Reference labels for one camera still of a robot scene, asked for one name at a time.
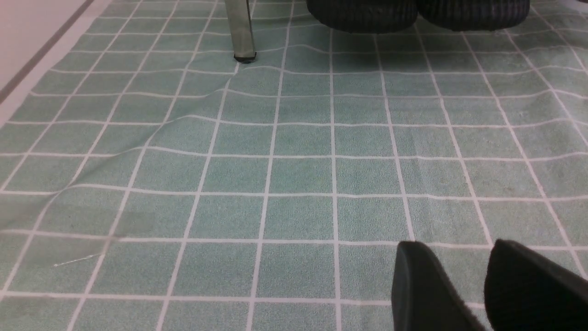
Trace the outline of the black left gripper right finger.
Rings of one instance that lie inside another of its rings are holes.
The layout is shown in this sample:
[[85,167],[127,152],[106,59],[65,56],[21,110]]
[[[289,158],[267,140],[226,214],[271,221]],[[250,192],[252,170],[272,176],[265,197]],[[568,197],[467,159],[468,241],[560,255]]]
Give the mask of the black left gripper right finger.
[[585,331],[586,279],[513,240],[498,239],[484,283],[495,331]]

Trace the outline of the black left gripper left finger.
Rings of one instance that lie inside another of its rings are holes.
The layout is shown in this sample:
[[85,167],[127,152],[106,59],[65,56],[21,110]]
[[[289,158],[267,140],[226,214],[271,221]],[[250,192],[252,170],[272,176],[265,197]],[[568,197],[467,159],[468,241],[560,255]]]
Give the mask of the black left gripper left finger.
[[397,245],[391,311],[395,331],[483,331],[441,262],[424,243]]

